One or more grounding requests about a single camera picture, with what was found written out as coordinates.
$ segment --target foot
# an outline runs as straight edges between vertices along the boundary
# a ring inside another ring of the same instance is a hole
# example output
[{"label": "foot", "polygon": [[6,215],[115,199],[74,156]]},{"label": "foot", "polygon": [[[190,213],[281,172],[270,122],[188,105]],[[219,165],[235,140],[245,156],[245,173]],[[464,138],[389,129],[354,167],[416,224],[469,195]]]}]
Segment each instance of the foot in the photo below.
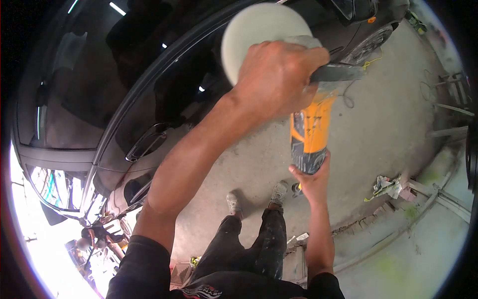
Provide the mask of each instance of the foot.
[{"label": "foot", "polygon": [[229,192],[228,195],[226,196],[226,200],[228,201],[228,206],[229,206],[229,213],[231,215],[239,215],[242,219],[242,208],[239,204],[238,198],[236,194]]},{"label": "foot", "polygon": [[271,201],[269,202],[269,204],[272,203],[278,205],[279,207],[282,207],[282,203],[285,200],[285,195],[287,194],[288,187],[289,185],[284,181],[280,181],[279,183],[277,183],[277,185],[275,185],[274,189],[272,190]]}]

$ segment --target car polisher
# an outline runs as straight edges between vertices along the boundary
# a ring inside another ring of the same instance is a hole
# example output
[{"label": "car polisher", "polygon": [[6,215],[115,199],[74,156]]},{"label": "car polisher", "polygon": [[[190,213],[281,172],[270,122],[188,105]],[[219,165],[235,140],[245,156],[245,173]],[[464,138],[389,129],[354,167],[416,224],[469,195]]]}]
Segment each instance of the car polisher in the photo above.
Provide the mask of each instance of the car polisher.
[{"label": "car polisher", "polygon": [[[275,3],[254,4],[239,12],[228,24],[221,44],[221,61],[226,76],[234,86],[239,69],[249,47],[264,41],[282,40],[307,48],[322,47],[300,14]],[[312,104],[291,114],[292,161],[302,172],[316,173],[326,155],[328,127],[332,104],[338,96],[336,81],[363,78],[361,66],[327,64],[318,68],[310,82],[318,82]],[[294,195],[300,193],[300,184],[292,187]]]}]

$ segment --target paint-stained pants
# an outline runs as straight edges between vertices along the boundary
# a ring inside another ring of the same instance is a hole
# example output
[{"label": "paint-stained pants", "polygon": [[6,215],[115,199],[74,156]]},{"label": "paint-stained pants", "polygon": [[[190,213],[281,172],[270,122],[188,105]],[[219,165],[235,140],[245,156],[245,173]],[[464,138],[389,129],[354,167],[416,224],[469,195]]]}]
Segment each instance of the paint-stained pants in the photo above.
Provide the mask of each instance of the paint-stained pants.
[{"label": "paint-stained pants", "polygon": [[249,249],[239,242],[241,221],[226,216],[216,236],[204,252],[191,283],[218,271],[248,271],[275,279],[282,278],[282,264],[287,248],[283,210],[266,209],[262,214],[259,236]]}]

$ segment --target white foam polishing pad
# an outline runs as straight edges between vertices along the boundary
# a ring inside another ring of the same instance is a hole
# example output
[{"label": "white foam polishing pad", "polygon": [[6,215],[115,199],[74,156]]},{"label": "white foam polishing pad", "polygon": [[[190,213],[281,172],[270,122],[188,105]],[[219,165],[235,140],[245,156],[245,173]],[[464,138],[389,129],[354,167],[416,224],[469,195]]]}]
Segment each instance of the white foam polishing pad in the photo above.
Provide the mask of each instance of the white foam polishing pad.
[{"label": "white foam polishing pad", "polygon": [[229,82],[232,86],[237,83],[251,45],[297,35],[312,36],[312,32],[302,16],[287,6],[260,3],[240,11],[222,37],[221,61]]}]

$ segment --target rim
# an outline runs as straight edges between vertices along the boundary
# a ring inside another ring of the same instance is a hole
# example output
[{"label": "rim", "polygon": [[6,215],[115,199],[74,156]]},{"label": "rim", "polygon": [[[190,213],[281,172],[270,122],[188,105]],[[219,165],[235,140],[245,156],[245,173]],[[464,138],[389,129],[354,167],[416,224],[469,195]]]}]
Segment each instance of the rim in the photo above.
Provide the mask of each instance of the rim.
[{"label": "rim", "polygon": [[387,39],[390,37],[392,30],[384,30],[376,35],[370,37],[367,43],[355,49],[351,53],[350,63],[358,64],[361,61],[365,60],[375,49],[383,45]]}]

